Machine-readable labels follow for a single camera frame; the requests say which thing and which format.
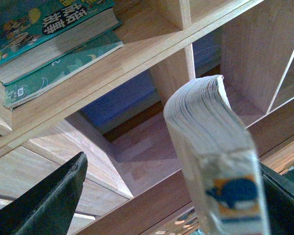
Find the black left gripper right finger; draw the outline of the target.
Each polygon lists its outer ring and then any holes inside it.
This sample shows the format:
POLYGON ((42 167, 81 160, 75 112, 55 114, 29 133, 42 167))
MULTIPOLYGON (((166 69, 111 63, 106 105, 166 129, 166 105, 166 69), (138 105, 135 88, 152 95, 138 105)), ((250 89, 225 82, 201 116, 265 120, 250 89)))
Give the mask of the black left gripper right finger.
POLYGON ((272 235, 294 235, 294 183, 260 163, 272 235))

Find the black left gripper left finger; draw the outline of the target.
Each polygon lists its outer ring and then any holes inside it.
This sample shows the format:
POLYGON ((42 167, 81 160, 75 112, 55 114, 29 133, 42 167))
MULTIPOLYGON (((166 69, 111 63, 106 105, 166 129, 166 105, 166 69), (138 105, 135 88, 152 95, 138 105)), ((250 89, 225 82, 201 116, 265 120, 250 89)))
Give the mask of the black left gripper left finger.
POLYGON ((0 210, 0 235, 65 235, 80 200, 88 167, 79 152, 0 210))

